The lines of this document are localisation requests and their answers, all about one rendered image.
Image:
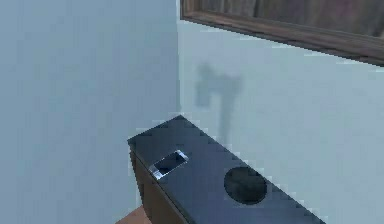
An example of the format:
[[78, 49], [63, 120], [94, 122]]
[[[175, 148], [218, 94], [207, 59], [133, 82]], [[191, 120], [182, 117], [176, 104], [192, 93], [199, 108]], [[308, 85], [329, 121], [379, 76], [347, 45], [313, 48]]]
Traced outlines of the silver framed black phone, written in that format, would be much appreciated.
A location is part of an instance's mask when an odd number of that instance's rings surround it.
[[188, 156], [181, 150], [176, 150], [149, 167], [149, 171], [156, 180], [160, 180], [174, 169], [187, 163]]

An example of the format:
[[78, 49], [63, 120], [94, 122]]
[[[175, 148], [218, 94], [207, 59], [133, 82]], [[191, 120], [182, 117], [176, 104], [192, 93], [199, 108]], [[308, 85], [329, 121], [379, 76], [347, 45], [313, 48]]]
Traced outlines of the dark grey topped cupboard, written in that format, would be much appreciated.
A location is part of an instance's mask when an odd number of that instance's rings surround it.
[[[179, 115], [128, 140], [136, 165], [179, 212], [185, 224], [326, 224], [269, 181], [265, 198], [254, 205], [236, 202], [224, 188], [225, 174], [250, 167], [220, 143]], [[149, 167], [176, 150], [189, 160], [156, 180]]]

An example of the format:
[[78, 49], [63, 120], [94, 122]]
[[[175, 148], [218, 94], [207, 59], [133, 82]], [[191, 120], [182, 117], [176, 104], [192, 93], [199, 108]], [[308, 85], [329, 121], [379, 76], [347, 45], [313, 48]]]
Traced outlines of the black round disc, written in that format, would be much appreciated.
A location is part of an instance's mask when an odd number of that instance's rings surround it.
[[250, 167], [231, 168], [225, 174], [224, 188], [230, 198], [245, 205], [257, 204], [267, 194], [265, 178]]

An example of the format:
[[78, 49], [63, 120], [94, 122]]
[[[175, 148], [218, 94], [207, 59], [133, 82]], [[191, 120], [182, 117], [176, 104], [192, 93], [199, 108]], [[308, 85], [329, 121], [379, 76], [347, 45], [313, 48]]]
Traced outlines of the brown framed window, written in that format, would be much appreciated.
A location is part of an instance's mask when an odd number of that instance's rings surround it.
[[180, 18], [384, 67], [384, 0], [179, 0]]

